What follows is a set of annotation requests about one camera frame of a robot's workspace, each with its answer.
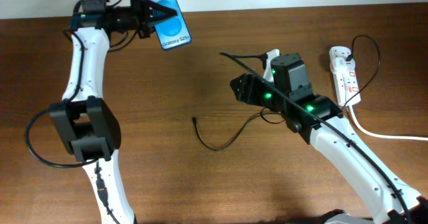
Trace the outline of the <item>blue Galaxy smartphone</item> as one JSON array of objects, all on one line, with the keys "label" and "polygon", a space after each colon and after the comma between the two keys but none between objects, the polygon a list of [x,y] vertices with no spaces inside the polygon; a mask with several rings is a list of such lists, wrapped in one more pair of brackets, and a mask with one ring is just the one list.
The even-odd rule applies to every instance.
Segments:
[{"label": "blue Galaxy smartphone", "polygon": [[174,9],[177,16],[174,16],[162,23],[155,25],[158,40],[164,50],[181,47],[190,44],[192,41],[191,34],[180,10],[177,0],[151,0],[165,7]]}]

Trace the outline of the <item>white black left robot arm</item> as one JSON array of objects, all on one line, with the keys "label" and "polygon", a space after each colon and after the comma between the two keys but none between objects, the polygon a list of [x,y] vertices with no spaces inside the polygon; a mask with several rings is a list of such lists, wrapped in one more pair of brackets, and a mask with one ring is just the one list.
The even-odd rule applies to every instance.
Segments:
[{"label": "white black left robot arm", "polygon": [[81,0],[74,8],[67,30],[74,47],[68,87],[49,115],[65,149],[76,158],[72,166],[83,168],[89,178],[102,223],[136,223],[120,176],[120,125],[103,99],[106,56],[127,44],[111,44],[111,35],[133,31],[143,39],[155,25],[177,15],[151,0],[130,0],[128,7]]}]

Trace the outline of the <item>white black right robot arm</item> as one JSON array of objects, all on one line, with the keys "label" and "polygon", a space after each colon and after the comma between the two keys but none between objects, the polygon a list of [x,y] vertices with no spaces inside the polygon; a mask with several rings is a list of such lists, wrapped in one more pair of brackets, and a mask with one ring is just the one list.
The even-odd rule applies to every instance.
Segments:
[{"label": "white black right robot arm", "polygon": [[247,68],[231,80],[238,101],[280,113],[292,132],[336,167],[374,223],[427,222],[427,199],[376,156],[330,98],[313,93],[299,54],[276,56],[263,68],[265,76]]}]

